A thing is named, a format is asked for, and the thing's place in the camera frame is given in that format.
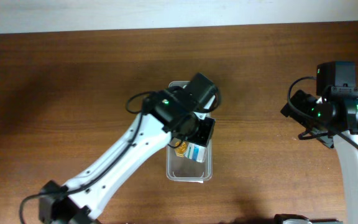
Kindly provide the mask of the small jar gold lid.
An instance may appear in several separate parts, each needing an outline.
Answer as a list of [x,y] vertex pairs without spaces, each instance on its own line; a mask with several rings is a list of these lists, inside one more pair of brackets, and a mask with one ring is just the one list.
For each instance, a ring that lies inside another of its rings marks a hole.
[[178,157],[184,157],[185,152],[187,151],[187,143],[185,141],[178,141],[175,143],[174,151],[176,156]]

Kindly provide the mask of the white Panadol medicine box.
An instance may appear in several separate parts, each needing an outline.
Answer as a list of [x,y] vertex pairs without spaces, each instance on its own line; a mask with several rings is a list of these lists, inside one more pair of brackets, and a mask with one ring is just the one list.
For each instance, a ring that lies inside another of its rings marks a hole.
[[189,143],[184,157],[192,161],[203,163],[206,159],[207,148],[194,143]]

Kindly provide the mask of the clear plastic container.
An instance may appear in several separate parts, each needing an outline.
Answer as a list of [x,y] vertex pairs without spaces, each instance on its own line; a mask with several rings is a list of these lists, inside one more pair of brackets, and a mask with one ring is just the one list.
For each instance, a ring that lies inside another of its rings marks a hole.
[[212,140],[206,148],[204,162],[197,162],[187,157],[177,156],[175,150],[166,147],[166,176],[177,182],[199,182],[210,180],[213,176]]

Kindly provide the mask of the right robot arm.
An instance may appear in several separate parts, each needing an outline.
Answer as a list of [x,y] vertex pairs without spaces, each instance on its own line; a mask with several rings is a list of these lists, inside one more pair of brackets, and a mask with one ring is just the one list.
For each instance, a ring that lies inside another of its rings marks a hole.
[[316,94],[287,93],[281,113],[301,124],[300,140],[316,139],[337,152],[346,199],[347,221],[358,223],[358,87],[354,62],[319,64]]

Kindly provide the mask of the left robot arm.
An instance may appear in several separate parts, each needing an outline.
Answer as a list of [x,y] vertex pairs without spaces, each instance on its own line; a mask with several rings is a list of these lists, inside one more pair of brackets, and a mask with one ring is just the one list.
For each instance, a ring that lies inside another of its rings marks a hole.
[[221,102],[218,87],[201,73],[183,86],[140,93],[142,103],[123,136],[80,174],[40,191],[42,223],[97,223],[115,192],[160,149],[184,143],[206,147],[215,120],[207,114]]

